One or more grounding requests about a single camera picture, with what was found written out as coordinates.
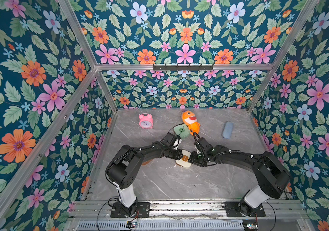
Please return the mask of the cream clipper case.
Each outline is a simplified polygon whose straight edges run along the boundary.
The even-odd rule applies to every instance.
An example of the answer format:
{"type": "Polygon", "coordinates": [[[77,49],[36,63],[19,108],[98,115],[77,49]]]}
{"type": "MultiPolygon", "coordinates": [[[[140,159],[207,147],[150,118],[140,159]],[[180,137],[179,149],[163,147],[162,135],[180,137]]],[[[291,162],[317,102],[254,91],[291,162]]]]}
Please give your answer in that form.
{"type": "Polygon", "coordinates": [[[191,152],[186,151],[186,150],[182,150],[182,158],[180,160],[176,160],[176,164],[184,167],[184,168],[190,168],[191,167],[191,163],[189,162],[189,158],[191,156],[191,152]]]}

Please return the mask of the green clipper case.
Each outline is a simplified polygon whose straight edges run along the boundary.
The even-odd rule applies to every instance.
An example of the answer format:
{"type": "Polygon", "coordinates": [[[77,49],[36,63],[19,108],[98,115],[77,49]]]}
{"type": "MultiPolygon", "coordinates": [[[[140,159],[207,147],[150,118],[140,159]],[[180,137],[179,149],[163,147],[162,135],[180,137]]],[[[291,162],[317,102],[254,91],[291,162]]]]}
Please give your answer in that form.
{"type": "Polygon", "coordinates": [[[185,124],[176,125],[173,130],[181,139],[185,139],[190,136],[190,130],[185,124]]]}

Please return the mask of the brown clipper case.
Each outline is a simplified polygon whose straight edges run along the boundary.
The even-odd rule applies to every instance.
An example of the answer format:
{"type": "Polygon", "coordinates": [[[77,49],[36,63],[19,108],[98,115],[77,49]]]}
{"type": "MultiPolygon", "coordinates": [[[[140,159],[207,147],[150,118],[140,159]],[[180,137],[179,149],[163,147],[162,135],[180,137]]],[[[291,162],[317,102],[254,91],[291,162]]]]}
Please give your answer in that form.
{"type": "Polygon", "coordinates": [[[152,162],[152,160],[148,160],[148,161],[142,163],[142,166],[145,166],[145,165],[149,164],[150,162],[152,162]]]}

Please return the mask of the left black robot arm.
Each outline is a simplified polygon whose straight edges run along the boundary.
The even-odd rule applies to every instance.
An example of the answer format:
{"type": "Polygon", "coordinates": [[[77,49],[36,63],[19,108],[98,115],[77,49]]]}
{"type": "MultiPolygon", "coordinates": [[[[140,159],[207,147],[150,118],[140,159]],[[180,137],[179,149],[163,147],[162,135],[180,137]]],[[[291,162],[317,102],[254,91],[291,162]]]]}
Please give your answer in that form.
{"type": "Polygon", "coordinates": [[[116,187],[118,208],[127,217],[134,216],[138,209],[138,199],[134,193],[133,182],[143,163],[163,157],[180,160],[182,151],[178,148],[181,139],[175,141],[155,141],[144,147],[123,145],[105,170],[109,183],[116,187]]]}

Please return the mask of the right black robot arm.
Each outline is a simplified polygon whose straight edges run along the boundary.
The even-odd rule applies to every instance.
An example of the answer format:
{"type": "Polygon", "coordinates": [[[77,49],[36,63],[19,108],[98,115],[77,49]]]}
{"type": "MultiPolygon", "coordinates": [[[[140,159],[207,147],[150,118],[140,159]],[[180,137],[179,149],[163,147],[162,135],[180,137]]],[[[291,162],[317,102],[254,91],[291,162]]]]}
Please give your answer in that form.
{"type": "Polygon", "coordinates": [[[204,138],[196,141],[194,146],[196,151],[193,151],[188,159],[193,165],[210,167],[227,164],[254,173],[258,185],[246,192],[237,204],[236,211],[245,217],[251,216],[267,200],[279,199],[291,181],[289,171],[271,152],[250,154],[222,145],[213,147],[204,138]]]}

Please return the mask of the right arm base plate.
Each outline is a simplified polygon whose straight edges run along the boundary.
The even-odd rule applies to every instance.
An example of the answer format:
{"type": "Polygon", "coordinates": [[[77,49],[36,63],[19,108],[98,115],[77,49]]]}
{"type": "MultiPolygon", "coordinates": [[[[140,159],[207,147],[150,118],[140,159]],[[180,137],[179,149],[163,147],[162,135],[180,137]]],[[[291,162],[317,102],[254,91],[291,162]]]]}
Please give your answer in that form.
{"type": "Polygon", "coordinates": [[[246,203],[240,202],[225,202],[223,208],[226,211],[227,217],[265,217],[266,213],[262,205],[257,208],[252,208],[246,203]]]}

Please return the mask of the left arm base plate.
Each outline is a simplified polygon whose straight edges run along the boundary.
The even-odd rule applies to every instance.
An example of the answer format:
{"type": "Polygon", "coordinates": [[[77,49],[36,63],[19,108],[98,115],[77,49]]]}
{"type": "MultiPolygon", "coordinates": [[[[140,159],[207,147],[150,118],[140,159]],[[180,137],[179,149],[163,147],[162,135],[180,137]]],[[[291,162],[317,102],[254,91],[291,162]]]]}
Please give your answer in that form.
{"type": "Polygon", "coordinates": [[[135,202],[127,208],[119,202],[112,206],[111,218],[148,218],[151,204],[149,202],[135,202]]]}

